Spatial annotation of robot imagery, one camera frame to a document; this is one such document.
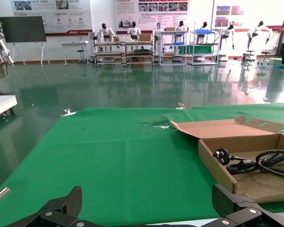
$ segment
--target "shiny floor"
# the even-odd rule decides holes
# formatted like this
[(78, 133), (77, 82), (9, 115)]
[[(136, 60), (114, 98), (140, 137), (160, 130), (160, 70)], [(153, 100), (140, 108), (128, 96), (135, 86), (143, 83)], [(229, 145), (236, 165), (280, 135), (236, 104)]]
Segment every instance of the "shiny floor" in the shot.
[(280, 59), (268, 68), (240, 61), (219, 66), (159, 67), (69, 64), (0, 68), (0, 92), (13, 93), (15, 113), (0, 116), (0, 185), (60, 119), (64, 109), (284, 103)]

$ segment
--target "white robot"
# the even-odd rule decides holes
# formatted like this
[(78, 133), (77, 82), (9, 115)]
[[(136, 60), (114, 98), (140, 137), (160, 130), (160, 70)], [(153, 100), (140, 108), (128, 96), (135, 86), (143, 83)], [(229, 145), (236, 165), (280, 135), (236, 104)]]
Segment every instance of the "white robot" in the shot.
[(140, 35), (141, 35), (141, 30), (140, 30), (140, 28), (136, 27), (135, 21), (133, 21), (132, 25), (133, 25), (133, 27), (131, 27), (127, 30), (127, 37), (126, 38), (130, 38), (131, 41), (139, 41)]
[(257, 58), (257, 55), (259, 54), (258, 52), (260, 51), (259, 49), (260, 43), (258, 43), (259, 40), (255, 38), (259, 35), (259, 33), (262, 30), (268, 31), (268, 37), (266, 38), (265, 44), (267, 44), (269, 39), (273, 37), (273, 30), (268, 27), (265, 27), (264, 22), (260, 21), (260, 23), (257, 26), (255, 26), (254, 28), (251, 28), (247, 32), (247, 36), (248, 36), (247, 50), (254, 51), (254, 54), (249, 54), (249, 52), (244, 52), (243, 59), (253, 61)]
[(163, 29), (161, 29), (161, 23), (157, 23), (157, 28), (152, 31), (152, 40), (154, 42), (154, 54), (155, 54), (155, 60), (156, 62), (159, 61), (158, 55), (160, 54), (161, 50), (159, 49), (159, 46), (164, 45), (164, 38), (161, 39), (160, 32), (164, 32)]
[(107, 28), (106, 24), (102, 24), (102, 28), (98, 31), (98, 42), (111, 42), (115, 34), (111, 28)]
[[(207, 27), (207, 22), (204, 22), (203, 26), (200, 27), (198, 30), (207, 30), (206, 27)], [(205, 37), (205, 34), (197, 35), (197, 44), (204, 43), (204, 37)]]
[[(204, 22), (203, 26), (198, 28), (198, 30), (207, 30), (206, 27), (207, 27), (207, 22)], [(198, 34), (198, 35), (196, 35), (196, 44), (204, 43), (205, 36), (206, 36), (206, 43), (207, 43), (208, 42), (208, 35), (205, 35), (205, 34)], [(194, 60), (195, 61), (205, 61), (205, 56), (194, 57)]]
[[(176, 27), (176, 31), (186, 31), (186, 27), (184, 26), (184, 22), (183, 20), (180, 20), (179, 25)], [(171, 43), (173, 44), (175, 43), (180, 43), (180, 42), (185, 42), (185, 36), (183, 35), (175, 35), (171, 38)], [(174, 47), (174, 51), (175, 51), (175, 56), (172, 57), (173, 61), (182, 61), (183, 60), (183, 56), (177, 56), (177, 48)]]
[(232, 49), (234, 50), (235, 44), (234, 44), (234, 35), (235, 35), (235, 29), (233, 25), (229, 25), (228, 28), (222, 30), (219, 37), (221, 37), (220, 41), (220, 52), (219, 52), (219, 61), (228, 61), (228, 55), (227, 55), (227, 48), (228, 48), (228, 38), (231, 35), (232, 40)]

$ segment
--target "green tablecloth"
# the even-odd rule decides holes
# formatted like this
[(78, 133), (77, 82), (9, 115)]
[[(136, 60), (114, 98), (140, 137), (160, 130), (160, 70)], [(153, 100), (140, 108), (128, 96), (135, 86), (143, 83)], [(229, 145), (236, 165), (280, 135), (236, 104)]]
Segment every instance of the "green tablecloth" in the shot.
[[(2, 185), (11, 192), (0, 201), (0, 227), (76, 185), (83, 188), (80, 218), (104, 226), (218, 217), (215, 180), (198, 157), (197, 140), (153, 125), (242, 115), (284, 123), (284, 104), (85, 109), (61, 118)], [(264, 208), (281, 212), (284, 202)]]
[[(186, 53), (186, 47), (179, 46), (179, 54), (185, 54)], [(189, 53), (193, 53), (193, 46), (187, 45), (187, 49), (189, 50)], [(195, 46), (195, 54), (201, 54), (201, 53), (213, 53), (212, 46)]]

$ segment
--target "power cord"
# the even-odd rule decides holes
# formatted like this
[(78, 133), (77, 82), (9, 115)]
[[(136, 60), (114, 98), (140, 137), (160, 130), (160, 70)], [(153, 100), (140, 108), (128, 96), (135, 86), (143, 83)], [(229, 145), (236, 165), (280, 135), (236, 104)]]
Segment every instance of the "power cord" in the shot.
[[(262, 158), (265, 155), (272, 154), (269, 158)], [(214, 157), (217, 158), (219, 162), (223, 166), (226, 166), (230, 163), (231, 160), (239, 160), (240, 162), (237, 164), (230, 164), (226, 167), (227, 171), (231, 175), (237, 174), (245, 174), (260, 170), (261, 172), (268, 172), (277, 176), (284, 177), (284, 170), (273, 168), (273, 165), (276, 165), (282, 161), (284, 161), (284, 150), (270, 150), (265, 151), (259, 154), (256, 157), (255, 161), (235, 157), (233, 155), (229, 155), (229, 152), (226, 149), (220, 148), (214, 154)]]

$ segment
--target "white table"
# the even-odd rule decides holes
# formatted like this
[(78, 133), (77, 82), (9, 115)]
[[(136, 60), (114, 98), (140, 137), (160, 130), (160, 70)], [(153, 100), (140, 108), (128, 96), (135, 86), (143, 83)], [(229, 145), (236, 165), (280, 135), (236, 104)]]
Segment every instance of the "white table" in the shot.
[(65, 62), (65, 65), (64, 66), (67, 66), (68, 63), (66, 62), (66, 55), (65, 55), (65, 51), (64, 51), (64, 48), (67, 47), (67, 46), (79, 46), (79, 47), (84, 47), (85, 46), (85, 49), (87, 50), (87, 44), (89, 42), (88, 41), (78, 41), (78, 42), (70, 42), (70, 43), (62, 43), (62, 51), (63, 51), (63, 56), (64, 56), (64, 62)]
[[(283, 213), (277, 213), (277, 214), (284, 217), (284, 212)], [(157, 224), (157, 225), (191, 225), (191, 226), (201, 227), (201, 226), (203, 226), (207, 223), (210, 223), (214, 220), (216, 220), (216, 218), (194, 220), (194, 221), (178, 221), (178, 222), (160, 223), (160, 224)]]
[(17, 105), (16, 96), (0, 96), (0, 114)]

